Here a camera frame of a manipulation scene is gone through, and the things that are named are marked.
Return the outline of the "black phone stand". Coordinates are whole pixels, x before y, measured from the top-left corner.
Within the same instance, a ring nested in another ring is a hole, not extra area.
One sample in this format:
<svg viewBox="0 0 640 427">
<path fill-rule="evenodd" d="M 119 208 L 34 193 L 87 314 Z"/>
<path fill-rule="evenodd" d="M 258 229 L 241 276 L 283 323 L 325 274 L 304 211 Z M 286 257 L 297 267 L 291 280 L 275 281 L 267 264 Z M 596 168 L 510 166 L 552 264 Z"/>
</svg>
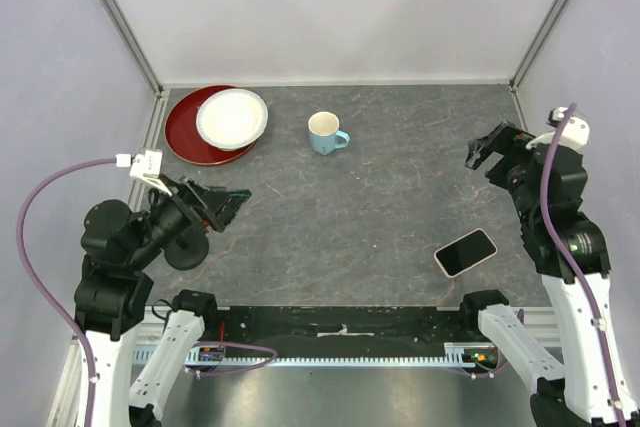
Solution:
<svg viewBox="0 0 640 427">
<path fill-rule="evenodd" d="M 198 230 L 183 233 L 164 249 L 168 265 L 178 271 L 197 268 L 209 254 L 207 236 Z"/>
</svg>

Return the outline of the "smartphone with beige case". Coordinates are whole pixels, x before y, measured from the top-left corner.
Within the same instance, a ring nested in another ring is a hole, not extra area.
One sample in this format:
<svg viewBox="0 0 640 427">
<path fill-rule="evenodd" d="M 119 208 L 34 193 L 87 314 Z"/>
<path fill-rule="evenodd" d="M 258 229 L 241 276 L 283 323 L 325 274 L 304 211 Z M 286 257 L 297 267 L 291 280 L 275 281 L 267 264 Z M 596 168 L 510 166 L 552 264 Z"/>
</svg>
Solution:
<svg viewBox="0 0 640 427">
<path fill-rule="evenodd" d="M 440 247 L 434 253 L 436 264 L 448 278 L 455 278 L 494 257 L 496 244 L 483 229 L 475 229 Z"/>
</svg>

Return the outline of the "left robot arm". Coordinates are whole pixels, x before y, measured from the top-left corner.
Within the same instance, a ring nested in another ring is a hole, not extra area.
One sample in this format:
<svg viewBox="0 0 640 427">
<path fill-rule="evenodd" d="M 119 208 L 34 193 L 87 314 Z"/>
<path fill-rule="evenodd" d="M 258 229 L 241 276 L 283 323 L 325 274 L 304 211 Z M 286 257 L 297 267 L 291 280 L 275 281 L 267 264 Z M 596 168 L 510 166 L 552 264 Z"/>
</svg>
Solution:
<svg viewBox="0 0 640 427">
<path fill-rule="evenodd" d="M 159 426 L 173 384 L 197 340 L 219 329 L 216 298 L 183 290 L 173 300 L 160 344 L 136 380 L 133 353 L 154 282 L 144 270 L 158 256 L 175 270 L 200 266 L 208 231 L 221 233 L 250 199 L 247 189 L 203 186 L 163 175 L 134 212 L 107 200 L 84 219 L 81 281 L 74 320 L 83 347 L 77 422 L 83 426 Z"/>
</svg>

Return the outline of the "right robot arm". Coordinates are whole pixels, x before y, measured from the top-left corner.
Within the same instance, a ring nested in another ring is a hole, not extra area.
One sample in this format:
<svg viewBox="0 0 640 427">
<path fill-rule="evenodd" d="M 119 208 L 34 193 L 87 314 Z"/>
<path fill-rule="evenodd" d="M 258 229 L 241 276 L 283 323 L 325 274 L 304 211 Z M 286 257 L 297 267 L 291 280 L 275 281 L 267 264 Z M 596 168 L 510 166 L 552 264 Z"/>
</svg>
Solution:
<svg viewBox="0 0 640 427">
<path fill-rule="evenodd" d="M 582 155 L 561 144 L 556 128 L 544 143 L 503 122 L 473 140 L 465 161 L 476 170 L 492 154 L 486 173 L 506 190 L 516 209 L 521 239 L 551 302 L 563 358 L 548 355 L 498 290 L 465 295 L 458 328 L 467 339 L 484 337 L 528 388 L 539 426 L 636 426 L 633 399 L 617 357 L 611 322 L 611 265 L 601 229 L 581 210 L 587 182 Z"/>
</svg>

